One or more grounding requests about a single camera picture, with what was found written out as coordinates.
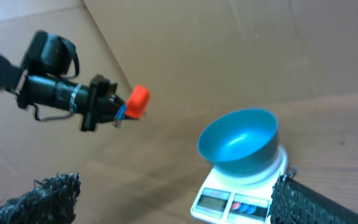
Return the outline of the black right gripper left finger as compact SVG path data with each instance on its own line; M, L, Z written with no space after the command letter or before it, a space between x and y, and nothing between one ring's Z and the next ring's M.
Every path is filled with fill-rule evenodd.
M0 224L73 223L80 186L79 174L34 180L30 191L0 202Z

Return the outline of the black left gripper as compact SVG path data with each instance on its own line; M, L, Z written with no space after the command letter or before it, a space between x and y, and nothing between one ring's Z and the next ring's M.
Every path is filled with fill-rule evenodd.
M116 114L125 101L116 94L117 83L102 75L95 75L87 90L88 97L83 105L83 118L80 130L96 131L99 123L116 120Z

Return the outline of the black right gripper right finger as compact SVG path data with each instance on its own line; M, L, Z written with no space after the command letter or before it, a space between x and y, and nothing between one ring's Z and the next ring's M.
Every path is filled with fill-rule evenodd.
M358 224L358 213L287 175L278 177L271 198L273 224Z

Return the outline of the red measuring scoop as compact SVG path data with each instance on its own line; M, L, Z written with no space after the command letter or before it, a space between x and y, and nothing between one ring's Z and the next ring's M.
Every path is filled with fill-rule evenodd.
M114 126L119 128L126 119L140 119L145 114L149 100L150 91L143 85L136 85L127 101L119 107L114 117Z

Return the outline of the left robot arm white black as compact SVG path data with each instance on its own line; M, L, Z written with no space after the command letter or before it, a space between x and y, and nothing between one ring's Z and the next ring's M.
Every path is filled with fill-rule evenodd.
M34 108L38 122L69 119L79 114L80 129L95 131L99 123L129 119L126 102L117 95L117 83L95 75L89 85L73 82L80 74L76 47L59 35L38 30L20 65L0 54L0 91L16 96L19 108Z

